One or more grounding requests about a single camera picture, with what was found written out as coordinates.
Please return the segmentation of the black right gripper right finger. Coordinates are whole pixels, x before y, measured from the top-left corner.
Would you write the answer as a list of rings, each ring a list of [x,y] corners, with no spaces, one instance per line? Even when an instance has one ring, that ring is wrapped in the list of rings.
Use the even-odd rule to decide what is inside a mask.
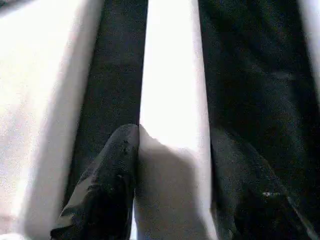
[[[211,134],[215,208],[220,240],[320,238],[268,161],[240,136]]]

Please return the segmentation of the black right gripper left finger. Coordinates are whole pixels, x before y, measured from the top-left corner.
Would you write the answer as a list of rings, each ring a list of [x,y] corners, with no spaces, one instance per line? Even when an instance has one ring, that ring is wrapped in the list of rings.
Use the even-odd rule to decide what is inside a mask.
[[[52,240],[128,240],[131,235],[140,131],[117,128],[81,175],[50,231]]]

